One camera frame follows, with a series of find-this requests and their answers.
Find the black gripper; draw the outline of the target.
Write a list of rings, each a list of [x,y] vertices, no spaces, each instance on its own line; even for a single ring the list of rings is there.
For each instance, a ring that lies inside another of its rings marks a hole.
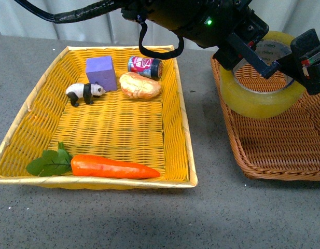
[[[122,7],[131,21],[149,20],[201,48],[219,46],[213,55],[227,71],[245,59],[263,78],[280,69],[274,61],[266,64],[253,50],[269,26],[250,9],[249,1],[133,1]]]

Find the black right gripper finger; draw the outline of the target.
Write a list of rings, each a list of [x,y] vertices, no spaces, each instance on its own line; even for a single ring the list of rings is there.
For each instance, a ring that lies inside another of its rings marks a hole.
[[[290,43],[291,53],[277,60],[280,71],[301,85],[309,95],[320,93],[320,41],[309,29]]]

